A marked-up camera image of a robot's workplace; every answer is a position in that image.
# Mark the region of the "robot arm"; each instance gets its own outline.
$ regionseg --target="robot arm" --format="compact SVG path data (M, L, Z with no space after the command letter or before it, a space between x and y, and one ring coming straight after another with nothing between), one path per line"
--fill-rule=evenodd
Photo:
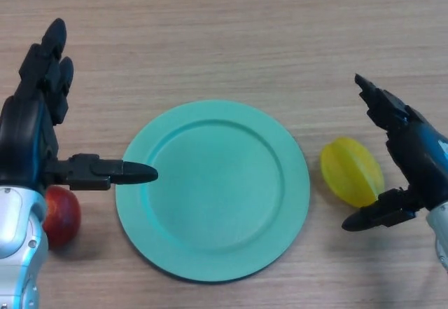
M418 111L404 104L367 79L355 77L367 114L386 131L386 146L394 163L406 177L407 190L391 189L378 201L360 208L342 224L346 231L364 231L375 226L394 226L416 217L426 208L426 218L436 235L436 250L448 270L448 139Z
M36 280L48 255L42 224L50 185L97 191L158 178L150 166L102 160L97 154L58 159L54 127L67 114L74 75L70 58L62 59L66 37L64 21L56 19L42 42L29 49L20 84L1 110L0 309L39 308Z

